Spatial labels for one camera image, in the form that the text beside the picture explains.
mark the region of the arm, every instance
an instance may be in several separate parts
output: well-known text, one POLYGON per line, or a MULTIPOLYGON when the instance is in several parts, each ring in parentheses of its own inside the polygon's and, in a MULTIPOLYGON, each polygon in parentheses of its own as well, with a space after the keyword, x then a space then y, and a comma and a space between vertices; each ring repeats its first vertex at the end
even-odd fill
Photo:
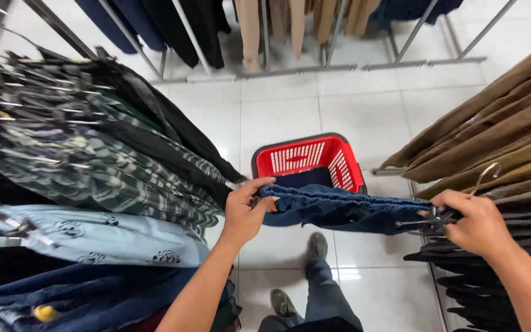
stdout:
POLYGON ((512 300, 523 332, 531 332, 531 257, 512 238, 497 207, 488 198, 446 190, 431 201, 453 207, 465 218, 446 225, 446 237, 466 251, 483 256, 512 300))
POLYGON ((159 323, 156 332, 210 331, 231 265, 245 243, 257 235, 266 210, 277 197, 261 199, 251 208, 251 196, 275 178, 252 180, 226 200, 225 227, 206 260, 186 284, 159 323))

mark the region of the hand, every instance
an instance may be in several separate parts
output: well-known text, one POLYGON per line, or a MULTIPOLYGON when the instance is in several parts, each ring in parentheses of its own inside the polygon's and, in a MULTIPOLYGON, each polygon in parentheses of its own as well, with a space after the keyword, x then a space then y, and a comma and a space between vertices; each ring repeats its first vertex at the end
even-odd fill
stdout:
POLYGON ((465 218, 444 228, 446 237, 468 252, 486 260, 497 258, 519 247, 492 200, 486 197, 445 190, 431 199, 441 209, 447 206, 460 211, 465 218))
POLYGON ((232 245, 237 252, 247 241, 257 235, 264 221, 266 212, 279 197, 263 197, 254 208, 255 198, 252 196, 264 185, 273 184, 276 178, 257 178, 231 192, 226 199, 225 227, 218 242, 232 245))

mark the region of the gray pants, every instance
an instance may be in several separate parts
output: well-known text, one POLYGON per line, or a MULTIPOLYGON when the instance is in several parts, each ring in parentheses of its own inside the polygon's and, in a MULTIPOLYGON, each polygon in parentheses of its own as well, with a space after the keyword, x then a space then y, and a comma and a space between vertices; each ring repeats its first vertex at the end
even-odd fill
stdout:
POLYGON ((341 317, 362 331, 362 323, 353 313, 339 285, 333 280, 331 268, 324 260, 306 264, 306 279, 309 282, 309 297, 306 315, 292 317, 268 316, 262 320, 257 332, 283 332, 304 322, 341 317))

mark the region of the white tile floor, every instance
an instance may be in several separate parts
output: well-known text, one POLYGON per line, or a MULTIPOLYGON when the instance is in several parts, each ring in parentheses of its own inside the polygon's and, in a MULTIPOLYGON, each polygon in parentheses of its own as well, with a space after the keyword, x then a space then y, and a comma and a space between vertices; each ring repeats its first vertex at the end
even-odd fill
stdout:
MULTIPOLYGON (((462 48, 487 24, 506 0, 465 0, 450 16, 462 48)), ((138 56, 119 52, 72 1, 45 0, 74 32, 93 47, 102 45, 110 54, 149 80, 151 70, 138 56)), ((52 29, 22 1, 10 10, 9 28, 35 42, 78 57, 52 29)), ((402 46, 414 22, 395 25, 402 46)), ((230 75, 241 68, 238 30, 223 37, 227 67, 216 75, 230 75)), ((290 43, 272 42, 272 68, 313 65, 318 45, 306 37, 301 60, 287 56, 290 43)), ((0 51, 38 58, 27 42, 4 34, 0 51)), ((379 70, 304 74, 248 81, 220 81, 157 85, 214 142, 220 153, 243 174, 250 176, 251 156, 263 145, 322 132, 343 134, 362 168, 377 167, 386 157, 409 142, 441 115, 480 91, 531 52, 531 0, 519 0, 507 15, 471 52, 488 56, 483 64, 440 65, 379 70)), ((160 54, 147 52, 159 65, 160 54)), ((404 60, 438 60, 452 56, 451 41, 444 37, 442 20, 423 26, 404 60)), ((386 43, 380 39, 340 37, 333 64, 386 63, 386 43)), ((203 69, 188 69, 174 54, 168 58, 166 78, 201 76, 203 69)), ((396 177, 372 177, 364 171, 370 194, 408 197, 407 182, 396 177)), ((206 237, 215 243, 222 222, 206 237)), ((301 269, 306 241, 315 227, 272 228, 263 226, 258 236, 241 250, 232 279, 244 311, 243 332, 257 330, 272 313, 269 291, 281 288, 293 299, 299 313, 306 308, 307 284, 301 269)), ((419 238, 393 237, 324 230, 329 242, 328 262, 365 331, 438 332, 438 308, 425 265, 404 262, 416 252, 419 238)), ((448 318, 450 330, 463 320, 448 318)))

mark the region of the gray sneaker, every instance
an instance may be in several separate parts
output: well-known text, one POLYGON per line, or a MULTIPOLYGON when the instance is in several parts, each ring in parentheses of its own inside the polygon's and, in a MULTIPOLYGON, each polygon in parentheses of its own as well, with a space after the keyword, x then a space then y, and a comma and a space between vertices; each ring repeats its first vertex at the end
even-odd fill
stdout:
POLYGON ((276 316, 292 317, 298 314, 290 297, 283 290, 272 290, 269 293, 269 300, 276 316))
POLYGON ((326 259, 327 258, 327 240, 325 235, 320 232, 313 233, 309 239, 309 248, 307 249, 307 260, 326 259))

